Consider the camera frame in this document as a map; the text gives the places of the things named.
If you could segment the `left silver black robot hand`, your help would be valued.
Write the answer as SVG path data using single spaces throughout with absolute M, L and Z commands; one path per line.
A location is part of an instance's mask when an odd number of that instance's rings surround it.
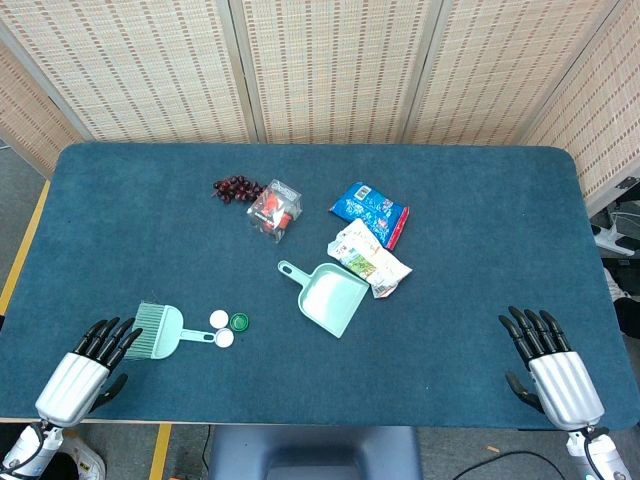
M 120 393 L 128 375 L 112 374 L 143 332 L 133 326 L 134 321 L 100 320 L 64 355 L 35 403 L 43 422 L 59 428 L 75 426 Z

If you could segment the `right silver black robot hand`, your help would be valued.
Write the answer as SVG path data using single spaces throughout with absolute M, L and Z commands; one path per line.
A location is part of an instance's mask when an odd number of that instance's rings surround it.
M 498 317 L 529 373 L 527 390 L 512 371 L 505 373 L 521 402 L 545 415 L 557 429 L 582 431 L 596 426 L 605 409 L 580 355 L 571 347 L 558 321 L 547 311 L 508 308 Z

